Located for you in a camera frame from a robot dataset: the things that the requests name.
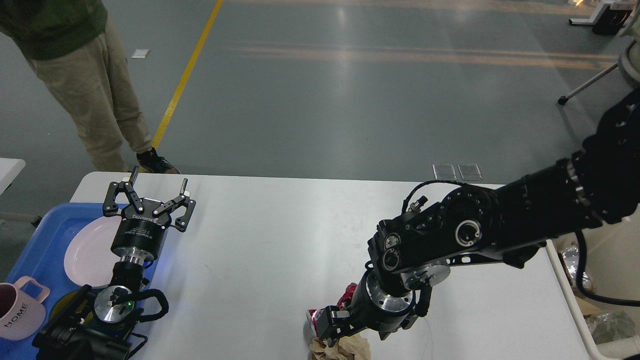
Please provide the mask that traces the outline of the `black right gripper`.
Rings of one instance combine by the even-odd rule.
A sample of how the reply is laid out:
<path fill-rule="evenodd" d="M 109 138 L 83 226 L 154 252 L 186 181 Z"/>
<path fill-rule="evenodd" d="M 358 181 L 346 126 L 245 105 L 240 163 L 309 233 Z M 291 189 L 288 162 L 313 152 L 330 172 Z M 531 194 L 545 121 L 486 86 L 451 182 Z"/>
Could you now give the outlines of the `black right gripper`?
<path fill-rule="evenodd" d="M 318 310 L 318 339 L 334 347 L 343 337 L 373 330 L 381 341 L 400 330 L 409 330 L 418 319 L 415 292 L 385 292 L 372 269 L 359 281 L 347 310 L 326 306 Z"/>

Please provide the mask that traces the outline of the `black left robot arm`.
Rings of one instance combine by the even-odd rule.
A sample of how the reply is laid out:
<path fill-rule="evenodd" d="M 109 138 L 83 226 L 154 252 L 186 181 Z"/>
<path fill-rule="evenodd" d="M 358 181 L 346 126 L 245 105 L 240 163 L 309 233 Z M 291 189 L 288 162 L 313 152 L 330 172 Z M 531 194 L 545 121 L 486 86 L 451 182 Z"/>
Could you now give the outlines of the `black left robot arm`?
<path fill-rule="evenodd" d="M 138 167 L 108 186 L 103 215 L 119 219 L 110 251 L 118 257 L 110 282 L 101 287 L 83 285 L 64 310 L 35 335 L 32 346 L 38 360 L 129 360 L 148 341 L 130 342 L 135 326 L 162 319 L 169 301 L 159 289 L 149 288 L 147 264 L 162 253 L 169 228 L 185 232 L 196 202 L 185 178 L 178 196 L 167 201 L 140 197 L 134 189 Z"/>

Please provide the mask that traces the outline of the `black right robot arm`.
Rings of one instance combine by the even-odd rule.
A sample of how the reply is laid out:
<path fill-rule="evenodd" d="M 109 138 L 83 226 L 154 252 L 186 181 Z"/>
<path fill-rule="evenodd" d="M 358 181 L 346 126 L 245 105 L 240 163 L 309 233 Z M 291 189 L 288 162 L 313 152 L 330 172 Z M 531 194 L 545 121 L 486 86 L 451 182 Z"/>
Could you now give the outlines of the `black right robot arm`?
<path fill-rule="evenodd" d="M 309 315 L 316 337 L 374 330 L 384 340 L 428 314 L 432 290 L 450 268 L 503 263 L 522 269 L 546 240 L 620 223 L 639 205 L 639 91 L 607 110 L 569 158 L 489 189 L 455 181 L 425 207 L 410 192 L 400 215 L 382 219 L 368 240 L 369 261 L 352 295 Z"/>

